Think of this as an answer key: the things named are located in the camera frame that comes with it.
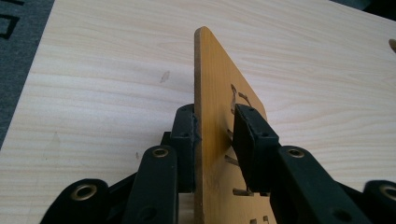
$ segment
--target engraved marking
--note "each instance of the engraved marking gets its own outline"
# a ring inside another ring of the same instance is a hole
[[[233,91],[233,99],[231,100],[231,113],[235,115],[235,103],[237,90],[233,84],[231,84],[231,90]]]
[[[254,193],[251,192],[250,190],[246,190],[246,189],[233,189],[233,195],[253,197]]]
[[[247,96],[247,95],[245,95],[245,94],[242,93],[242,92],[238,92],[238,95],[239,95],[239,97],[241,97],[242,99],[246,100],[247,103],[248,103],[248,105],[251,106],[250,101],[248,100],[248,96]]]
[[[229,155],[225,155],[225,156],[224,156],[224,159],[225,159],[226,162],[228,162],[228,163],[230,163],[230,164],[232,164],[232,165],[239,166],[238,160],[236,160],[236,159],[230,157]]]
[[[230,139],[233,140],[233,132],[231,132],[230,129],[227,129],[227,134],[230,137]]]
[[[164,83],[166,80],[168,80],[170,75],[171,75],[170,71],[166,71],[165,73],[163,73],[160,83]]]
[[[268,224],[270,224],[270,221],[268,220],[268,216],[264,216],[264,217],[262,218],[262,220],[263,220],[263,221],[266,221]]]

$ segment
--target wooden board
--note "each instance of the wooden board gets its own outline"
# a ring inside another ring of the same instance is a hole
[[[275,223],[268,198],[237,196],[246,190],[231,147],[235,103],[251,105],[264,117],[265,110],[238,68],[212,32],[195,32],[194,103],[202,142],[197,147],[195,223]]]

